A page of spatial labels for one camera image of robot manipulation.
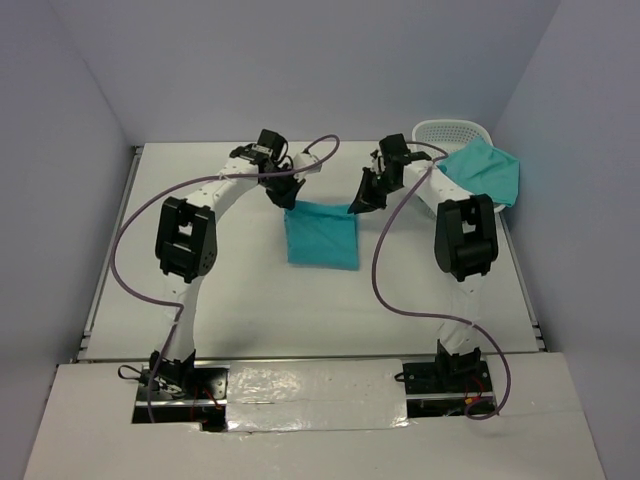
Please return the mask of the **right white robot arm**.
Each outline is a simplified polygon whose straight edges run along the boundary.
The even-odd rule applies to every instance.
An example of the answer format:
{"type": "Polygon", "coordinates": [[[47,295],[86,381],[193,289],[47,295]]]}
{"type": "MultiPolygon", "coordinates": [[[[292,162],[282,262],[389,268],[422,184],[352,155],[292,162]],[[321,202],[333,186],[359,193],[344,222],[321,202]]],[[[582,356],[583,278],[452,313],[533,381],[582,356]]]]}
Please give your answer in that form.
{"type": "Polygon", "coordinates": [[[384,137],[348,209],[355,215],[381,210],[389,194],[407,187],[435,215],[434,257],[450,281],[451,310],[437,317],[436,354],[428,369],[396,377],[412,390],[456,391],[478,385],[482,375],[480,294],[499,253],[495,212],[488,195],[464,191],[438,169],[438,161],[447,156],[427,143],[413,151],[401,134],[384,137]]]}

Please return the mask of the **turquoise t shirt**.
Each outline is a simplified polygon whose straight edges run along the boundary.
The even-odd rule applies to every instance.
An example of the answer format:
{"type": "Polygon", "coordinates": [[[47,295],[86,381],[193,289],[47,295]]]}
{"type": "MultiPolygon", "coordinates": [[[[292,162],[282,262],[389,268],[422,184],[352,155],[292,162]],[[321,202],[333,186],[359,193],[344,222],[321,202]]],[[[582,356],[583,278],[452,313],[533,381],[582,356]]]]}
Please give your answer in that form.
{"type": "Polygon", "coordinates": [[[297,201],[284,211],[287,261],[302,267],[357,271],[358,217],[348,205],[297,201]]]}

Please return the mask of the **light green t shirt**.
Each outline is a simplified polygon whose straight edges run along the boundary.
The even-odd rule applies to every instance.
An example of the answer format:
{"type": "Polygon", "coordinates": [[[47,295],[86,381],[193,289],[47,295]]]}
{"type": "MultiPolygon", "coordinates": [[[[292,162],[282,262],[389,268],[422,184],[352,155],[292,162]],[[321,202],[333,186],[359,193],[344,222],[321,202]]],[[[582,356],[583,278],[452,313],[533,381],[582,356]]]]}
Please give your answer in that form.
{"type": "Polygon", "coordinates": [[[461,188],[487,194],[495,204],[513,207],[517,201],[520,161],[481,137],[451,153],[438,167],[461,188]]]}

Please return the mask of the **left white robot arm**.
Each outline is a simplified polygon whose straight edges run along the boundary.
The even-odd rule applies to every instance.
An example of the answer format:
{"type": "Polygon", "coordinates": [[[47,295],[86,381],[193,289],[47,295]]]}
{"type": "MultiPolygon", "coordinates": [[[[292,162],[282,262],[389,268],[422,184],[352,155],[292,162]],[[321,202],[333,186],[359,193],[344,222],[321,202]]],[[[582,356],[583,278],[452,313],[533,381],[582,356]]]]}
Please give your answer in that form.
{"type": "Polygon", "coordinates": [[[167,300],[182,310],[171,323],[169,344],[152,353],[150,370],[173,398],[188,396],[196,385],[194,323],[203,279],[217,258],[217,222],[258,185],[277,207],[293,209],[308,168],[318,161],[308,150],[283,156],[286,145],[280,134],[264,130],[256,142],[232,150],[214,180],[162,204],[155,254],[166,276],[167,300]]]}

